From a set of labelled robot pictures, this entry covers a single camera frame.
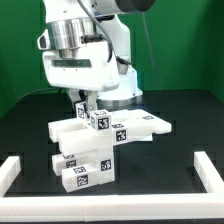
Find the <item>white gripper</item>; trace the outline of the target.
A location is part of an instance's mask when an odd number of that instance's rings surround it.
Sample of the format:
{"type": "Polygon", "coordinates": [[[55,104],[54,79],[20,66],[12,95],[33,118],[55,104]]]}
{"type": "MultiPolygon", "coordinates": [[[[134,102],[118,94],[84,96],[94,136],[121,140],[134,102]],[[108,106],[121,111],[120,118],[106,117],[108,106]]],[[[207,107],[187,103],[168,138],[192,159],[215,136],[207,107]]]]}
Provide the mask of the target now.
{"type": "Polygon", "coordinates": [[[87,90],[87,115],[97,110],[98,92],[114,90],[119,85],[119,72],[115,55],[108,60],[109,49],[106,42],[89,43],[75,50],[75,56],[62,59],[58,51],[42,54],[45,74],[51,86],[75,88],[68,90],[73,107],[82,102],[77,89],[87,90]]]}

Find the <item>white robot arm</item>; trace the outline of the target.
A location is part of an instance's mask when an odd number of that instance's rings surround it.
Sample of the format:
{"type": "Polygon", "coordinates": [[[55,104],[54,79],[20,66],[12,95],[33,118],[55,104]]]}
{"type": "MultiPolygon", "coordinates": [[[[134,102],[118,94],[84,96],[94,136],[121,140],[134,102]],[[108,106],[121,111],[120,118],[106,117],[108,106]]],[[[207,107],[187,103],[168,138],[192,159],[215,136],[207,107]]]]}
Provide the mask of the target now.
{"type": "Polygon", "coordinates": [[[141,94],[132,67],[130,31],[120,14],[149,10],[156,0],[43,0],[46,29],[38,48],[49,84],[73,102],[85,94],[85,110],[99,101],[129,101],[141,94]]]}

